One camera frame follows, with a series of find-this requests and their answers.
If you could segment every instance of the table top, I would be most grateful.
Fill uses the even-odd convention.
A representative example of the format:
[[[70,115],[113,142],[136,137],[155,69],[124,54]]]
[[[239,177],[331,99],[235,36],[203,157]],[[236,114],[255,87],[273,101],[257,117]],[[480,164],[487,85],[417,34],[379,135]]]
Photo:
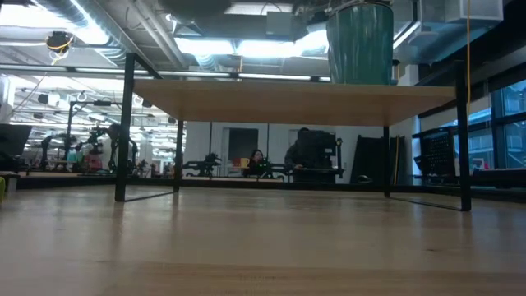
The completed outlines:
[[[453,87],[136,80],[134,92],[176,119],[389,126],[442,106]]]

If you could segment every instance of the table frame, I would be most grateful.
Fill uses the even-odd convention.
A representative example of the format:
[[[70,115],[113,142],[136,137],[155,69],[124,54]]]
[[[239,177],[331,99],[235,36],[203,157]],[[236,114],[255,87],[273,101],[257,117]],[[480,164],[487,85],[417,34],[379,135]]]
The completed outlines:
[[[130,124],[132,120],[132,101],[133,101],[133,89],[135,85],[135,69],[136,63],[142,66],[154,79],[163,79],[163,77],[146,61],[144,61],[136,53],[127,53],[126,55],[126,66],[124,71],[124,91],[122,96],[122,115],[121,115],[121,128],[119,141],[121,143],[128,143],[130,137]],[[411,199],[398,198],[391,196],[391,184],[390,184],[390,127],[384,126],[383,128],[383,158],[384,158],[384,182],[383,192],[384,197],[396,201],[407,201],[414,204],[424,206],[434,206],[444,208],[448,210],[460,210],[470,211],[471,210],[471,186],[469,176],[469,162],[468,162],[468,115],[467,115],[467,89],[466,89],[466,66],[462,61],[456,61],[452,67],[455,69],[455,94],[456,94],[456,105],[457,105],[457,117],[459,121],[459,164],[460,164],[460,191],[461,191],[461,207],[445,206],[425,201],[415,201]],[[435,72],[430,76],[424,78],[419,82],[420,85],[426,84],[426,81],[432,81],[434,77],[442,75],[444,72],[450,70],[450,67],[443,69],[440,72]],[[177,118],[177,148],[176,148],[176,159],[175,159],[175,172],[176,178],[173,179],[173,191],[154,194],[147,197],[138,197],[132,199],[126,199],[126,185],[127,185],[127,155],[128,145],[120,145],[118,147],[118,168],[117,177],[115,183],[115,201],[127,202],[127,201],[139,201],[152,197],[160,197],[167,194],[172,194],[179,191],[182,182],[182,130],[184,128],[184,121]]]

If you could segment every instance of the woman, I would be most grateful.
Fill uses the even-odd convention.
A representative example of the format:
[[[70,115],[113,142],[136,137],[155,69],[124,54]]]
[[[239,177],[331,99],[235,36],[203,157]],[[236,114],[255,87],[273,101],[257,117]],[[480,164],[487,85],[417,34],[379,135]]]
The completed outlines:
[[[263,152],[259,149],[255,149],[248,162],[248,167],[243,171],[243,176],[261,176],[265,173],[265,166],[263,165]]]

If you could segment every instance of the teal cylindrical container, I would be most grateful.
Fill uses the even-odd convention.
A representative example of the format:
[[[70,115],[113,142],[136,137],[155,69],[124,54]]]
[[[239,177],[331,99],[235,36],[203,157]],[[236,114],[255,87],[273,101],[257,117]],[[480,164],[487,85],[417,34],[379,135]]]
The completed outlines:
[[[389,85],[393,26],[393,11],[381,3],[357,3],[335,12],[327,21],[332,82]]]

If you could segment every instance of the wooden floor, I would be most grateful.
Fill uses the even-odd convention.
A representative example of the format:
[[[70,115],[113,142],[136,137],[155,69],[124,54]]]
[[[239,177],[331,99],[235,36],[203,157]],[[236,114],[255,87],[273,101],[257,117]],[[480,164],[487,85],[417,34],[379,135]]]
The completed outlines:
[[[74,187],[0,209],[2,296],[331,294],[525,295],[526,206],[204,188],[116,204]]]

